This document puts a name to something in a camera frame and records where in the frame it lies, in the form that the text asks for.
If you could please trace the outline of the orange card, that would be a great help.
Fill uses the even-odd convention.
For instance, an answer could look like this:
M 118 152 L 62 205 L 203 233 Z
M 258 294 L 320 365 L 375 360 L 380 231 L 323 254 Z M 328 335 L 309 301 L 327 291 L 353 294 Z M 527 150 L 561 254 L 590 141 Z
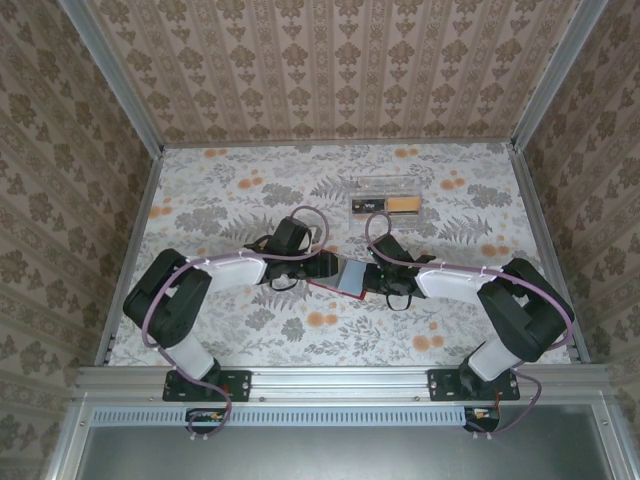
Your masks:
M 421 208 L 421 198 L 413 197 L 388 197 L 386 210 L 390 215 L 417 215 Z

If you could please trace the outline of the clear plastic box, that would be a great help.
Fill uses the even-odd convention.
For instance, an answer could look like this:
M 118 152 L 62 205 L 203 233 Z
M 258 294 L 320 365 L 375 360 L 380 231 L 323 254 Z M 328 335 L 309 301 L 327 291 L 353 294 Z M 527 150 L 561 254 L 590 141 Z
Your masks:
M 383 212 L 354 215 L 351 200 L 355 198 L 413 197 L 421 198 L 421 208 L 417 215 L 390 215 Z M 398 229 L 417 227 L 423 219 L 422 185 L 410 175 L 369 175 L 354 177 L 347 188 L 347 207 L 351 229 L 365 227 L 369 223 L 372 231 L 385 230 L 389 225 Z

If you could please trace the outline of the small connector board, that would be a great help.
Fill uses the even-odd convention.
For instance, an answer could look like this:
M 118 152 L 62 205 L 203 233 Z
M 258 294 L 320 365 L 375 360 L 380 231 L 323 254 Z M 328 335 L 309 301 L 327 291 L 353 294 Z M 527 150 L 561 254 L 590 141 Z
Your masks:
M 500 423 L 500 411 L 496 407 L 465 407 L 464 429 L 471 433 L 492 433 Z
M 228 407 L 188 409 L 185 428 L 193 438 L 211 437 L 226 425 L 229 415 Z

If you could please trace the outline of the grey metal sheet panel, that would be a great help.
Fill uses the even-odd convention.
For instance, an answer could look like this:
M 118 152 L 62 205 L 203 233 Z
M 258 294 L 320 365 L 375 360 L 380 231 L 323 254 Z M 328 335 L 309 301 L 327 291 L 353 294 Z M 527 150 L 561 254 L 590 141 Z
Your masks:
M 640 480 L 618 407 L 503 404 L 505 433 L 460 426 L 92 427 L 71 411 L 46 480 Z

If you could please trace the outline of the aluminium table end rail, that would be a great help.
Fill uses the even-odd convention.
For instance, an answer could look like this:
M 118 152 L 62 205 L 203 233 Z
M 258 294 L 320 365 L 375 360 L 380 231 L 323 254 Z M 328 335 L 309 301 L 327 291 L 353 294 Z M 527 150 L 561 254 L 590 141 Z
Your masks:
M 195 148 L 235 148 L 235 147 L 315 147 L 315 146 L 349 146 L 349 145 L 400 145 L 400 144 L 463 144 L 476 143 L 509 144 L 512 139 L 508 137 L 496 138 L 392 138 L 392 139 L 315 139 L 315 140 L 269 140 L 269 141 L 223 141 L 208 143 L 166 143 L 164 150 L 170 149 L 195 149 Z

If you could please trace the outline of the aluminium table edge rail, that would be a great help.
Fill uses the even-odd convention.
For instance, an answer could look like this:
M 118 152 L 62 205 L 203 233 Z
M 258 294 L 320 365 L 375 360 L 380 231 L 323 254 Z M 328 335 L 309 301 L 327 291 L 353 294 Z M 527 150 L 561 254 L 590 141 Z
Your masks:
M 429 366 L 251 367 L 251 405 L 408 405 L 429 402 Z M 100 405 L 161 403 L 169 369 L 85 367 L 78 371 L 71 401 Z M 596 404 L 615 392 L 603 365 L 525 365 L 522 375 L 542 385 L 541 405 Z

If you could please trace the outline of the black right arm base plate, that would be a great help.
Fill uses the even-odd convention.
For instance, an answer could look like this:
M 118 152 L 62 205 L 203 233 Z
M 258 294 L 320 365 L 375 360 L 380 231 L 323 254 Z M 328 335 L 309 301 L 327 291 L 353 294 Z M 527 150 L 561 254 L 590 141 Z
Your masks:
M 472 371 L 431 369 L 427 371 L 430 399 L 444 401 L 515 401 L 520 399 L 518 381 L 505 371 L 491 381 L 482 380 Z

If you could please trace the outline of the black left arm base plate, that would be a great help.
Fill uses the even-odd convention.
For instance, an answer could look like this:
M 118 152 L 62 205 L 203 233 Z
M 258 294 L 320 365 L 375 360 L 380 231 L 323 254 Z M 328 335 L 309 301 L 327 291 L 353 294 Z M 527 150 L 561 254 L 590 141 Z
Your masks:
M 202 382 L 214 384 L 225 391 L 232 401 L 247 402 L 251 391 L 249 370 L 220 370 L 207 374 Z M 221 394 L 186 380 L 177 371 L 169 371 L 162 393 L 165 402 L 223 402 Z

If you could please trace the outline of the aluminium table side rail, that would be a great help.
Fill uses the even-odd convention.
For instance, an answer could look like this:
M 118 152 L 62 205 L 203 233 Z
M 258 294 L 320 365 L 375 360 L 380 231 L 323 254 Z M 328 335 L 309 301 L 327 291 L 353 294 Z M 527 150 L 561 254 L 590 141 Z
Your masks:
M 151 164 L 151 169 L 141 198 L 136 220 L 131 230 L 131 237 L 124 257 L 124 262 L 120 270 L 112 302 L 106 317 L 100 344 L 93 362 L 95 367 L 104 366 L 108 363 L 110 358 L 113 342 L 123 315 L 123 302 L 129 292 L 144 231 L 153 204 L 155 192 L 158 187 L 159 178 L 163 168 L 163 160 L 163 154 L 160 154 L 153 159 Z
M 591 356 L 579 325 L 579 316 L 573 306 L 528 165 L 523 153 L 515 148 L 511 149 L 509 156 L 546 279 L 566 300 L 575 313 L 573 339 L 567 343 L 570 358 L 573 363 L 589 364 Z

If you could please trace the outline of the aluminium frame post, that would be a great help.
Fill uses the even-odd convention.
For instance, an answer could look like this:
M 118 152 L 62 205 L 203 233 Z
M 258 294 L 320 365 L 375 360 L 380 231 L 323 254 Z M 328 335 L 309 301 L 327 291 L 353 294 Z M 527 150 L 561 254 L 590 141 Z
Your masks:
M 91 12 L 86 0 L 59 0 L 91 57 L 126 113 L 141 142 L 153 159 L 162 155 L 163 144 L 157 128 L 147 113 L 141 96 L 129 80 L 127 71 Z
M 603 14 L 608 0 L 580 0 L 512 135 L 523 152 Z

